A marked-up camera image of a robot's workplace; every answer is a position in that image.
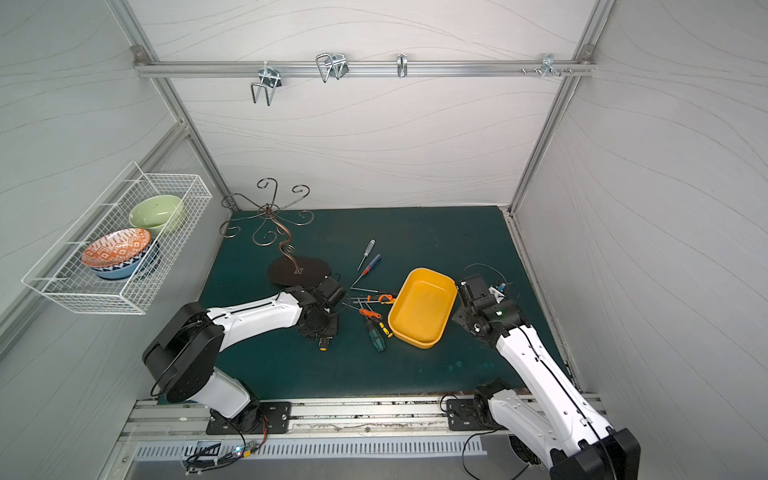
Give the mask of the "orange red screwdriver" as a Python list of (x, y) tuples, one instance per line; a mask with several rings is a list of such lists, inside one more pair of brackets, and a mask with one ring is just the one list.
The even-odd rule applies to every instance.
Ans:
[(357, 311), (360, 315), (363, 315), (366, 318), (375, 319), (375, 320), (380, 320), (382, 318), (382, 316), (379, 313), (374, 312), (372, 310), (368, 310), (368, 309), (365, 309), (365, 308), (362, 308), (362, 307), (360, 307), (360, 308), (353, 307), (353, 306), (351, 306), (349, 304), (346, 304), (346, 303), (344, 303), (344, 306), (346, 306), (346, 307), (348, 307), (348, 308), (350, 308), (352, 310)]

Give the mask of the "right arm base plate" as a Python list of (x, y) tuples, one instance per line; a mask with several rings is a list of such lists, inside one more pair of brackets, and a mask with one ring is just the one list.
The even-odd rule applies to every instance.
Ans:
[(440, 401), (440, 408), (451, 431), (484, 431), (499, 427), (491, 416), (487, 401), (478, 395), (471, 399), (450, 395)]

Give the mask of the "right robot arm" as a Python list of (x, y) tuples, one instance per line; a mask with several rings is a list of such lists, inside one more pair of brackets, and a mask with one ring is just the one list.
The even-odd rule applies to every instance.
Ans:
[(493, 293), (479, 274), (457, 285), (454, 322), (496, 350), (537, 402), (531, 407), (503, 381), (479, 388), (481, 423), (506, 429), (552, 479), (636, 479), (641, 446), (617, 430), (570, 382), (518, 304)]

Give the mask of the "green black screwdriver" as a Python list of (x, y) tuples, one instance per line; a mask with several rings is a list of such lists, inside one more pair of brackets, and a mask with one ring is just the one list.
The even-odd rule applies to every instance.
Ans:
[[(371, 310), (367, 305), (364, 305), (364, 304), (360, 304), (360, 307)], [(384, 337), (380, 333), (379, 326), (373, 321), (373, 319), (366, 318), (366, 317), (364, 317), (364, 325), (367, 329), (372, 345), (374, 346), (376, 351), (379, 353), (384, 352), (386, 350), (386, 344), (385, 344)]]

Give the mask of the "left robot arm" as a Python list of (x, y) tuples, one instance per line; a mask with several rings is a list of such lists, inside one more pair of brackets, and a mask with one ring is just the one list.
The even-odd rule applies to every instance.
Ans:
[(250, 338), (293, 327), (325, 350), (338, 330), (334, 308), (344, 296), (340, 283), (327, 277), (311, 289), (292, 286), (230, 307), (183, 305), (142, 354), (154, 379), (150, 395), (169, 403), (199, 403), (227, 420), (256, 418), (259, 400), (216, 366), (219, 354)]

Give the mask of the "red blue small screwdriver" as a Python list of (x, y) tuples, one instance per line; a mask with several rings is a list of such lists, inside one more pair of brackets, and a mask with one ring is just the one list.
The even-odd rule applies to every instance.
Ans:
[(363, 277), (367, 276), (381, 261), (382, 255), (377, 254), (362, 270), (358, 278), (352, 283), (352, 286), (355, 287)]

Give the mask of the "yellow plastic storage tray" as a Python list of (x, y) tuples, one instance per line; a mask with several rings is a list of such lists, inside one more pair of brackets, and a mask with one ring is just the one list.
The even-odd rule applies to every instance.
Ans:
[(388, 324), (403, 342), (430, 349), (442, 338), (456, 296), (451, 277), (416, 268), (406, 277), (388, 314)]

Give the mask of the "black yellow striped screwdriver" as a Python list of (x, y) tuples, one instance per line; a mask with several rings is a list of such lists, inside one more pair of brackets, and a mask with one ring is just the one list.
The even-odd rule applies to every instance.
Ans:
[(392, 337), (393, 337), (393, 333), (392, 333), (392, 332), (390, 331), (390, 329), (389, 329), (389, 328), (388, 328), (388, 327), (387, 327), (387, 326), (384, 324), (384, 322), (383, 322), (383, 320), (382, 320), (382, 315), (381, 315), (381, 314), (379, 314), (379, 313), (377, 313), (377, 312), (371, 312), (371, 318), (372, 318), (372, 319), (373, 319), (373, 321), (374, 321), (374, 322), (375, 322), (375, 323), (376, 323), (376, 324), (379, 326), (379, 328), (381, 329), (381, 331), (384, 333), (384, 335), (385, 335), (387, 338), (392, 338)]

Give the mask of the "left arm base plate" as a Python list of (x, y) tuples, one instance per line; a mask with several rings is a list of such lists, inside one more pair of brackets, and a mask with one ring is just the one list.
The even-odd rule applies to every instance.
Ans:
[(210, 410), (206, 427), (208, 435), (285, 434), (288, 431), (292, 403), (288, 401), (251, 401), (233, 418), (226, 418), (215, 409)]

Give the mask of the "orange black screwdriver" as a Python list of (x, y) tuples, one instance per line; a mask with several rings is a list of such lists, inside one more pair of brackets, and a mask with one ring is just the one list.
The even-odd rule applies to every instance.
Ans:
[(365, 304), (376, 303), (384, 305), (394, 304), (396, 299), (397, 296), (394, 293), (380, 292), (377, 290), (362, 289), (357, 287), (351, 289), (351, 296), (349, 297), (349, 300), (352, 302)]

